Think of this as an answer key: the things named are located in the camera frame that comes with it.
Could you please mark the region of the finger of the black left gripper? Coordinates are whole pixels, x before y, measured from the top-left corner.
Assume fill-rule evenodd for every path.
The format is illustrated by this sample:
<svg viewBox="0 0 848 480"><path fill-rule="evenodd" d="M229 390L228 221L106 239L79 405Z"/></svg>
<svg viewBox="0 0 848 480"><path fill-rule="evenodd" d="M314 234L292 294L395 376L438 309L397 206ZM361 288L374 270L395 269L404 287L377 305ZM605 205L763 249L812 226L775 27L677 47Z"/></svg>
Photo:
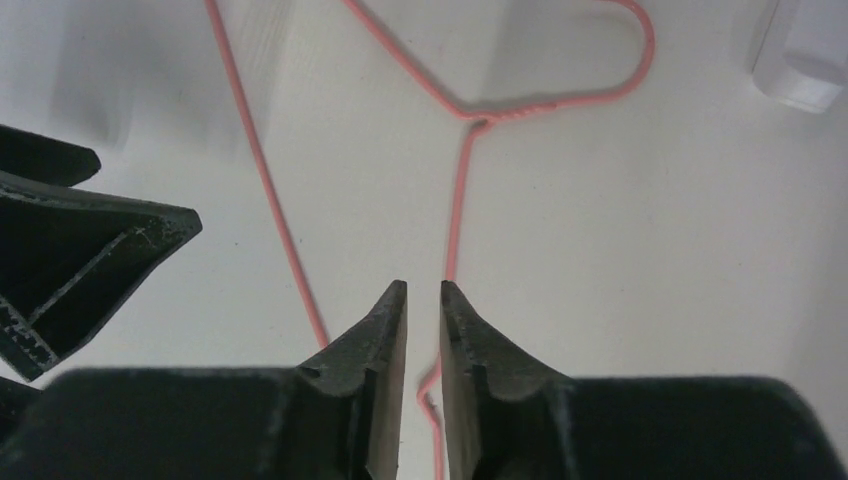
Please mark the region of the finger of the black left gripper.
<svg viewBox="0 0 848 480"><path fill-rule="evenodd" d="M2 172L48 185L73 187L100 169L100 159L91 148L1 126Z"/></svg>
<svg viewBox="0 0 848 480"><path fill-rule="evenodd" d="M31 382L202 230L190 208L1 176L1 358Z"/></svg>

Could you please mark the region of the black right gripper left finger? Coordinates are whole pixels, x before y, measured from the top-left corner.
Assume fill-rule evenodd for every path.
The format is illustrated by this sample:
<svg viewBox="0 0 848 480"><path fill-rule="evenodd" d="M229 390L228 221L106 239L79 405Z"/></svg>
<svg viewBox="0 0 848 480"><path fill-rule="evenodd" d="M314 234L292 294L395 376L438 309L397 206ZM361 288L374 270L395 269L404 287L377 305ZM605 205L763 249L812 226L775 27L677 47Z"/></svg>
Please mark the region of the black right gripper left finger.
<svg viewBox="0 0 848 480"><path fill-rule="evenodd" d="M407 285L296 366L78 369L1 445L5 479L393 479Z"/></svg>

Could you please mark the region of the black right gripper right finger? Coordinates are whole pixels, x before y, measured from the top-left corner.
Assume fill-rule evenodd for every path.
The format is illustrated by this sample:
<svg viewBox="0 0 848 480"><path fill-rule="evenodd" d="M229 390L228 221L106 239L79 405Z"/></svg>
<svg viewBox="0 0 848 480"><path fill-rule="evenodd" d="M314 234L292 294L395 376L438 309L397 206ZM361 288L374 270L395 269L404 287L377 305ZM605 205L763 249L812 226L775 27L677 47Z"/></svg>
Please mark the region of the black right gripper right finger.
<svg viewBox="0 0 848 480"><path fill-rule="evenodd" d="M454 479L843 479L813 410L758 376L575 378L513 343L453 282L441 369Z"/></svg>

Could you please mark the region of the metal clothes rack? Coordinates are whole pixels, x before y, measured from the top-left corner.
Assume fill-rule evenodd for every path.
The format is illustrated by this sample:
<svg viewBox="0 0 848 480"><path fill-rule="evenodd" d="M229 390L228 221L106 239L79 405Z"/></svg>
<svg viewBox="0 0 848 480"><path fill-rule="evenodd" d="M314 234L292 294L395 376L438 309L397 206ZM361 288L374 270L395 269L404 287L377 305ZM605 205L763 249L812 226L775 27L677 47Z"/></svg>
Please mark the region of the metal clothes rack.
<svg viewBox="0 0 848 480"><path fill-rule="evenodd" d="M847 2L776 1L752 68L765 96L826 112L847 87Z"/></svg>

